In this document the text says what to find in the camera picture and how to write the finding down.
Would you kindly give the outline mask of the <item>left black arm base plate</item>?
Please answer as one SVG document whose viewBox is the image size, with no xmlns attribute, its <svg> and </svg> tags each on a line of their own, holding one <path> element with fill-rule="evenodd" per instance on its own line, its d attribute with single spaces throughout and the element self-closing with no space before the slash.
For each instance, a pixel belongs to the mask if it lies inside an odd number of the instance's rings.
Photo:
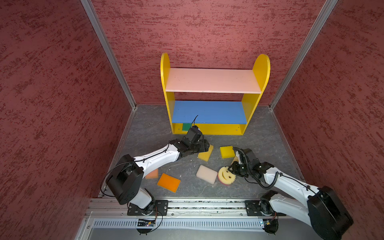
<svg viewBox="0 0 384 240">
<path fill-rule="evenodd" d="M 128 216 L 166 216 L 168 211 L 168 200 L 153 200 L 144 209 L 139 208 L 137 205 L 129 203 Z"/>
</svg>

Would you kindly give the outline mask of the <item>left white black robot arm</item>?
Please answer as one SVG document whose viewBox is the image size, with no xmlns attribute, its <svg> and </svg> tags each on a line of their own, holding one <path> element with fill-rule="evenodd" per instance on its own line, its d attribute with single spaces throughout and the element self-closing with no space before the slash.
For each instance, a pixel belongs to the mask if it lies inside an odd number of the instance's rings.
<svg viewBox="0 0 384 240">
<path fill-rule="evenodd" d="M 205 153 L 210 144 L 197 126 L 191 126 L 180 140 L 146 155 L 122 156 L 105 177 L 107 188 L 120 205 L 133 204 L 147 215 L 155 210 L 155 198 L 141 187 L 142 180 L 154 170 L 189 155 Z"/>
</svg>

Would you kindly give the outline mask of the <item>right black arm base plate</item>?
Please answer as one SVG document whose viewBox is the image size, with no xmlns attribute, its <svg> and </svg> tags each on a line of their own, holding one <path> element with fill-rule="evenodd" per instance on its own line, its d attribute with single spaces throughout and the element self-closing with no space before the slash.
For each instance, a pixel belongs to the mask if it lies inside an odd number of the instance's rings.
<svg viewBox="0 0 384 240">
<path fill-rule="evenodd" d="M 277 213 L 273 210 L 268 212 L 267 214 L 262 212 L 261 204 L 259 200 L 245 200 L 245 210 L 248 217 L 260 217 L 260 218 L 267 218 L 271 219 L 273 217 L 286 217 L 286 214 Z"/>
</svg>

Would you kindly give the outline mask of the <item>smiley face sponge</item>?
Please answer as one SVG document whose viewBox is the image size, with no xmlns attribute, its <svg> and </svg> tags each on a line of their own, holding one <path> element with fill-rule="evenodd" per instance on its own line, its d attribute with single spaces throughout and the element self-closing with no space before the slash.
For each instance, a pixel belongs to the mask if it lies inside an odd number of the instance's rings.
<svg viewBox="0 0 384 240">
<path fill-rule="evenodd" d="M 236 175 L 232 174 L 229 170 L 229 167 L 222 167 L 218 172 L 218 180 L 224 185 L 231 185 L 236 180 Z"/>
</svg>

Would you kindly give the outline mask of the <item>dark yellow sponge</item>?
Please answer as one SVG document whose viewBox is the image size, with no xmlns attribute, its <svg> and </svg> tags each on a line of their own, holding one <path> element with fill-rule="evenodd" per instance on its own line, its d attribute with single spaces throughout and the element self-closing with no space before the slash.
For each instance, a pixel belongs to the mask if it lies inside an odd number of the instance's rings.
<svg viewBox="0 0 384 240">
<path fill-rule="evenodd" d="M 210 145 L 210 147 L 209 147 L 207 152 L 202 152 L 202 153 L 198 154 L 198 159 L 203 160 L 205 162 L 208 162 L 209 158 L 210 158 L 210 156 L 211 156 L 211 154 L 213 152 L 213 149 L 214 149 L 214 146 Z"/>
</svg>

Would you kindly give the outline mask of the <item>salmon pink sponge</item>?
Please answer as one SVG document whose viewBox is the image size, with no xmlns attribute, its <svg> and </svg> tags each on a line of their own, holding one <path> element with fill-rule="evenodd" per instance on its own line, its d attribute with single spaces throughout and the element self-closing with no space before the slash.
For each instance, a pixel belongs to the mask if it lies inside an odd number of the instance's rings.
<svg viewBox="0 0 384 240">
<path fill-rule="evenodd" d="M 149 174 L 147 174 L 145 176 L 145 179 L 151 180 L 151 179 L 157 179 L 158 177 L 159 177 L 159 170 L 155 169 L 152 172 L 150 172 Z"/>
</svg>

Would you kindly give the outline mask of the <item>orange sponge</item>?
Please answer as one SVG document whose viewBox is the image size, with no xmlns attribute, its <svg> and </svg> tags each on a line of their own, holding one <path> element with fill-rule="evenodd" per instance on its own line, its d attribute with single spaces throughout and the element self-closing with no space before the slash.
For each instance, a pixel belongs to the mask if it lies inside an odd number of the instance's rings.
<svg viewBox="0 0 384 240">
<path fill-rule="evenodd" d="M 167 174 L 162 174 L 157 185 L 173 193 L 176 193 L 180 183 L 181 180 L 171 177 Z"/>
</svg>

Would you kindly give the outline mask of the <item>bright yellow sponge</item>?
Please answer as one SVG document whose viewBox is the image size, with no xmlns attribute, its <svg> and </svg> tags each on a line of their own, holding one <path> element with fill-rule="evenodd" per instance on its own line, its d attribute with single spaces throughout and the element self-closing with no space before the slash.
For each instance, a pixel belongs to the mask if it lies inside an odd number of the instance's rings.
<svg viewBox="0 0 384 240">
<path fill-rule="evenodd" d="M 234 158 L 236 156 L 233 146 L 220 147 L 220 153 L 222 159 Z"/>
</svg>

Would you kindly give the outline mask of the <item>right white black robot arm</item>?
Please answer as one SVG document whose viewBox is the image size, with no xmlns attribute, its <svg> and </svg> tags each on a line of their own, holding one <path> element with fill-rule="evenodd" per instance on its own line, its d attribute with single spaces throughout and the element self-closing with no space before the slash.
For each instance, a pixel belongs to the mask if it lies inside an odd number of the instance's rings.
<svg viewBox="0 0 384 240">
<path fill-rule="evenodd" d="M 260 162 L 250 149 L 233 148 L 237 161 L 228 171 L 244 179 L 253 179 L 266 193 L 254 209 L 270 217 L 265 232 L 275 233 L 279 214 L 293 217 L 313 228 L 323 240 L 340 240 L 354 220 L 336 192 L 307 184 L 285 174 L 273 164 Z"/>
</svg>

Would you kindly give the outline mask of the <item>green yellow sponge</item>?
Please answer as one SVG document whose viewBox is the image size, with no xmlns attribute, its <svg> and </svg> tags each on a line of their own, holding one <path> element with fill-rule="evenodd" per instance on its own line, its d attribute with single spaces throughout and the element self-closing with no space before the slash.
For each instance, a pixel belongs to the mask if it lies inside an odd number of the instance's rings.
<svg viewBox="0 0 384 240">
<path fill-rule="evenodd" d="M 192 124 L 182 124 L 182 131 L 188 132 L 188 130 L 191 128 Z"/>
</svg>

